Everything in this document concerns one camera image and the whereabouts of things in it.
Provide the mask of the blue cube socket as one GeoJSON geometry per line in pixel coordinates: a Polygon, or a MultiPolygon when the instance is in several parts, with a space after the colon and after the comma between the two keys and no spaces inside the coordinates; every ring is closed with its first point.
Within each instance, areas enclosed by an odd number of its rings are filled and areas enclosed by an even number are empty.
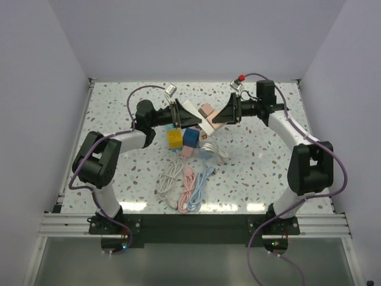
{"type": "Polygon", "coordinates": [[[199,130],[194,128],[186,128],[183,134],[183,145],[196,148],[199,141],[199,130]]]}

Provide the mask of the pink cube socket adapter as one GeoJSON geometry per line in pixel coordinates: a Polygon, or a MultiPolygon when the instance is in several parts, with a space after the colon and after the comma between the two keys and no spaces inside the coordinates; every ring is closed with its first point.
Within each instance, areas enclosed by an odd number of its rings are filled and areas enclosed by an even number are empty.
{"type": "Polygon", "coordinates": [[[214,130],[219,130],[221,129],[224,125],[226,125],[226,123],[214,123],[213,122],[213,119],[215,118],[215,116],[217,116],[218,114],[220,113],[219,110],[214,110],[207,118],[207,122],[212,126],[212,128],[214,130]]]}

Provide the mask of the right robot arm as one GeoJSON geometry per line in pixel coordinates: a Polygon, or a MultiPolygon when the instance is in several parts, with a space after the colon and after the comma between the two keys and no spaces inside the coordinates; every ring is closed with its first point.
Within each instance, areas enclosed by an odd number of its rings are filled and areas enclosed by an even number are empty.
{"type": "Polygon", "coordinates": [[[257,117],[274,131],[291,151],[287,172],[288,187],[268,208],[266,229],[279,234],[286,228],[286,219],[294,217],[309,195],[319,194],[333,183],[333,146],[304,133],[285,103],[277,102],[276,85],[272,80],[259,80],[256,96],[243,100],[243,77],[233,80],[234,90],[226,106],[213,123],[237,124],[243,117],[257,117]]]}

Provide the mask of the pink power strip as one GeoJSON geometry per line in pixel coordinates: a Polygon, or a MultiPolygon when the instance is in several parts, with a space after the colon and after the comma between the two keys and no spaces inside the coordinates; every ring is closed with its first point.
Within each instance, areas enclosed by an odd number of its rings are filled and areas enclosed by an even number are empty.
{"type": "Polygon", "coordinates": [[[183,146],[181,155],[184,158],[191,158],[193,154],[194,148],[189,147],[189,146],[183,146]]]}

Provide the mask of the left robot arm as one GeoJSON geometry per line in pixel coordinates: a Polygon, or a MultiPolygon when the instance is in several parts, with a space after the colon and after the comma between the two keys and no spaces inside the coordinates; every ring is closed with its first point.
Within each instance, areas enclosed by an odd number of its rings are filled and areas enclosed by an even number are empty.
{"type": "Polygon", "coordinates": [[[176,128],[188,128],[202,123],[202,117],[186,109],[179,100],[166,108],[156,110],[150,100],[139,101],[131,130],[110,135],[91,131],[87,134],[73,165],[73,179],[79,179],[83,188],[91,191],[102,226],[111,234],[123,228],[122,207],[116,199],[112,180],[120,154],[144,149],[153,142],[157,126],[170,123],[176,128]]]}

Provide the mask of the light blue power strip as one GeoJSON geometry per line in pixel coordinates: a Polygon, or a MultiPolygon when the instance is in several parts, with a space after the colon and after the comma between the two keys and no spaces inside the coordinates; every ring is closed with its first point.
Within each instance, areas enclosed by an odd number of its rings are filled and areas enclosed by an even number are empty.
{"type": "Polygon", "coordinates": [[[210,153],[209,151],[205,151],[203,148],[201,148],[201,149],[199,150],[199,156],[200,156],[200,158],[202,158],[203,160],[209,160],[209,159],[213,156],[213,154],[210,153]]]}

